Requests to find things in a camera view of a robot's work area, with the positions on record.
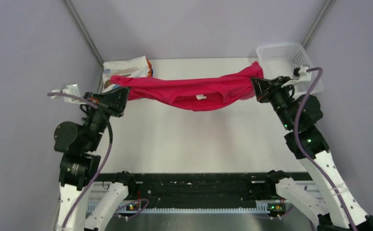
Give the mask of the crimson red t-shirt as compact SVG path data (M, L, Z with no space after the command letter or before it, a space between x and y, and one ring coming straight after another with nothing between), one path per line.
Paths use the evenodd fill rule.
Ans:
M255 96L252 78L264 78L258 62L240 72L213 78L163 80L114 75L111 83L129 87L128 100L149 99L176 108L202 112L229 106Z

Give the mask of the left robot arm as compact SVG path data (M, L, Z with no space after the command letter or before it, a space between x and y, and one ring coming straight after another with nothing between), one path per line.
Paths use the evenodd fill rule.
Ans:
M85 113L83 124L65 121L53 134L54 150L62 153L59 174L60 207L56 230L103 231L125 199L135 196L134 175L127 171L116 173L105 196L89 218L86 211L91 189L105 166L113 145L113 130L109 119L122 117L130 88L120 87L105 93L87 92L83 97L49 92L81 103Z

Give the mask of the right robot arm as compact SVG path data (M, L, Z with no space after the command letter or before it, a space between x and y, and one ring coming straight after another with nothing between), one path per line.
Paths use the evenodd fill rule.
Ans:
M340 175L330 147L316 123L323 116L319 100L308 91L295 98L292 90L303 78L253 78L257 101L270 103L287 130L286 145L311 176L322 198L317 199L285 172L271 171L264 185L270 198L283 197L305 215L318 231L373 231L373 215L357 202Z

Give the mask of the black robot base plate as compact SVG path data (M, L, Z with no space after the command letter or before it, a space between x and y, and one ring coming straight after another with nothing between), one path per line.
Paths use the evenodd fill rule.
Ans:
M307 173L198 173L198 174L100 174L96 181L110 189L128 185L127 197L118 209L146 208L255 208L267 205L270 212L285 212L293 203L294 189L306 194L300 181Z

